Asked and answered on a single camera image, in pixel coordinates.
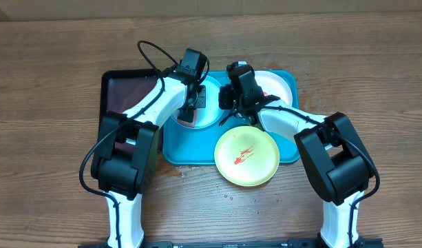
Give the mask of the green and orange sponge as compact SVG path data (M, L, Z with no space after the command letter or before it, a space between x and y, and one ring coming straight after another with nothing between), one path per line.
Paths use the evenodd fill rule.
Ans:
M179 113L177 122L185 127L195 127L197 120L197 110L187 110L184 114Z

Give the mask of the light blue plate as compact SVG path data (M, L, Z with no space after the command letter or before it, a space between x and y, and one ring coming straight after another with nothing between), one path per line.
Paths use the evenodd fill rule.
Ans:
M201 129L213 125L222 116L223 110L219 108L218 101L221 83L208 74L201 85L205 87L206 91L205 107L196 109L194 114L196 119L192 123L181 121L178 118L180 112L176 110L170 117L171 121L175 121L186 128Z

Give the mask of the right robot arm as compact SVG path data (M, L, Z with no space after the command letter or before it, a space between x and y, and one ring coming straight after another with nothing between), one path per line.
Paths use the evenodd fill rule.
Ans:
M222 86L219 107L229 117L294 141L308 181L323 200L323 225L316 247L382 247L357 233L361 201L374 195L380 175L350 119L341 112L310 114L264 95L255 70L244 61L227 66L230 83Z

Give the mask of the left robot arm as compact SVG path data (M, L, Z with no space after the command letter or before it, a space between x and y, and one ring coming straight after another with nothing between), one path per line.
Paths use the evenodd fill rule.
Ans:
M187 49L183 59L158 75L156 85L135 106L103 116L91 175L109 210L110 234L104 247L140 247L142 199L153 177L160 128L172 114L193 127L204 108L201 84L209 71L203 53Z

